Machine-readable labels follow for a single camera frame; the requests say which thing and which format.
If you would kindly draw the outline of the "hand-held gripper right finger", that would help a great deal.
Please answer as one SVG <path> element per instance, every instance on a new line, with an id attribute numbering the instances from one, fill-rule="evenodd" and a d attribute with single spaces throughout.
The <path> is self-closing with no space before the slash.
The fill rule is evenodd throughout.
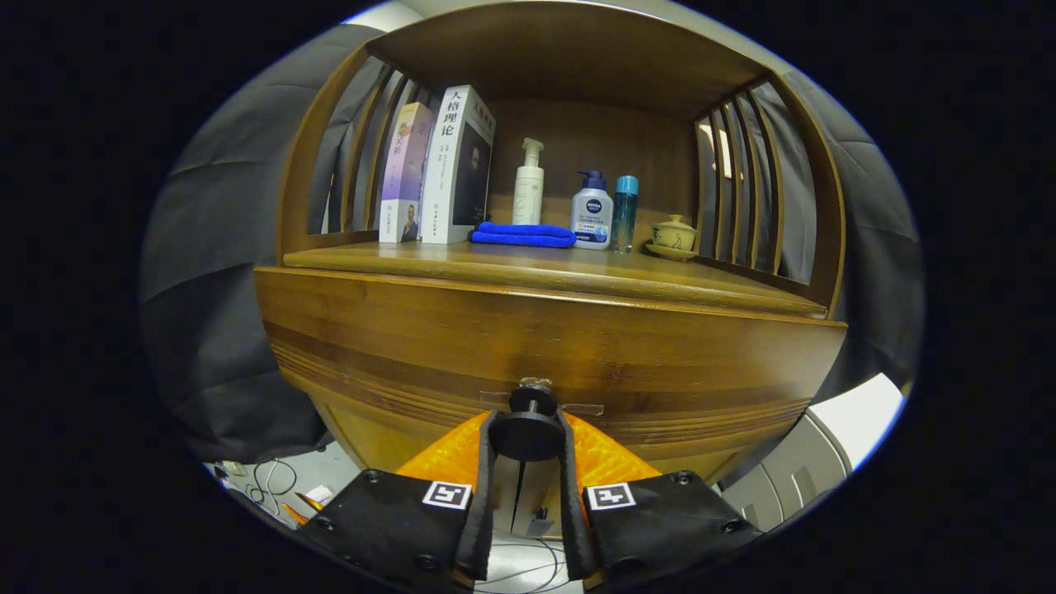
<path id="1" fill-rule="evenodd" d="M 592 424 L 557 413 L 568 575 L 587 589 L 690 589 L 761 530 L 689 469 L 661 474 Z"/>

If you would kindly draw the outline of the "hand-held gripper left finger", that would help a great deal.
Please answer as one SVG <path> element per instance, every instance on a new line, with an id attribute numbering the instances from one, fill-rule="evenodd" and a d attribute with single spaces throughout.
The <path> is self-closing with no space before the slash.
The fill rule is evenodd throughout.
<path id="1" fill-rule="evenodd" d="M 399 471 L 361 471 L 298 537 L 370 589 L 470 589 L 488 572 L 498 417 L 463 422 Z"/>

